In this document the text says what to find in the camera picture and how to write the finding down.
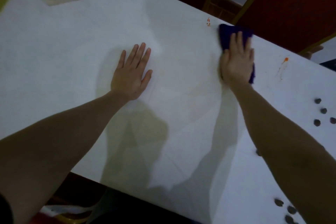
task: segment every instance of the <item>dark round object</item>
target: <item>dark round object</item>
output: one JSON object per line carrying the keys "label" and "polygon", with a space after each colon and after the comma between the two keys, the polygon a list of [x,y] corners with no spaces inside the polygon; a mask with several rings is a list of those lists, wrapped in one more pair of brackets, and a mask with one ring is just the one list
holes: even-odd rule
{"label": "dark round object", "polygon": [[290,214],[296,214],[296,209],[294,207],[292,207],[291,205],[289,205],[287,207],[287,211],[290,213]]}
{"label": "dark round object", "polygon": [[283,201],[278,199],[278,198],[275,198],[274,199],[274,203],[277,205],[277,206],[280,206],[282,207],[284,205]]}
{"label": "dark round object", "polygon": [[315,126],[319,126],[319,125],[321,125],[321,122],[320,122],[320,120],[314,120],[314,125]]}
{"label": "dark round object", "polygon": [[291,216],[289,215],[286,215],[285,216],[285,221],[288,223],[288,224],[294,224],[294,220]]}

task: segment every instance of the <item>hand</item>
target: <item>hand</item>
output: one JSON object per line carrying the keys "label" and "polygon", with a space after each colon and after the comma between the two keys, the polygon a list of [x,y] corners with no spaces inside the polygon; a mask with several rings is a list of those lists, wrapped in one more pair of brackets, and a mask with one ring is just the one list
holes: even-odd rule
{"label": "hand", "polygon": [[148,48],[145,55],[142,56],[145,48],[145,43],[142,43],[140,48],[139,45],[134,45],[126,63],[126,51],[123,50],[113,74],[111,92],[121,95],[126,101],[140,97],[152,77],[153,70],[148,70],[144,79],[141,80],[151,54],[151,49]]}
{"label": "hand", "polygon": [[225,50],[220,61],[223,80],[230,84],[232,81],[248,82],[253,71],[254,49],[251,49],[251,37],[243,46],[243,33],[233,33],[230,39],[230,50]]}

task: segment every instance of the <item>table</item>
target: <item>table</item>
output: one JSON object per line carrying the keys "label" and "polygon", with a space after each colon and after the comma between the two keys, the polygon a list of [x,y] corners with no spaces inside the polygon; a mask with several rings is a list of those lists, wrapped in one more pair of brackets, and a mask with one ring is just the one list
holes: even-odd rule
{"label": "table", "polygon": [[[289,201],[218,78],[221,23],[177,0],[10,0],[0,14],[0,138],[105,94],[121,51],[144,41],[147,90],[73,172],[203,223],[283,223],[274,197]],[[335,157],[335,73],[256,36],[253,47],[254,88]]]}

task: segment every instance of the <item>dark blue cloth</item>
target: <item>dark blue cloth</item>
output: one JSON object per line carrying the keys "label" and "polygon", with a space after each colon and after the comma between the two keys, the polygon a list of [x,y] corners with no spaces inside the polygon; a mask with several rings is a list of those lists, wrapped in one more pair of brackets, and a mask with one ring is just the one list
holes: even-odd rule
{"label": "dark blue cloth", "polygon": [[[223,51],[225,49],[230,49],[230,37],[233,33],[237,34],[239,31],[243,32],[243,45],[245,47],[247,39],[253,35],[253,30],[241,26],[229,26],[226,24],[219,25],[219,39]],[[253,64],[253,71],[249,80],[250,84],[253,83],[254,78],[255,78],[255,66]]]}

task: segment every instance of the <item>person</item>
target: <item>person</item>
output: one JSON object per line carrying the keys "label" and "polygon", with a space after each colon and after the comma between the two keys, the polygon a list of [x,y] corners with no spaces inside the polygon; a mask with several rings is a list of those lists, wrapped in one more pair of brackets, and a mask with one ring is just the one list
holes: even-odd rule
{"label": "person", "polygon": [[[151,49],[137,44],[120,56],[111,91],[45,118],[0,141],[2,219],[27,223],[90,150],[108,121],[146,89]],[[306,223],[336,222],[336,161],[312,136],[273,108],[248,83],[254,50],[232,34],[220,61],[224,82],[236,96],[247,130],[274,179]]]}

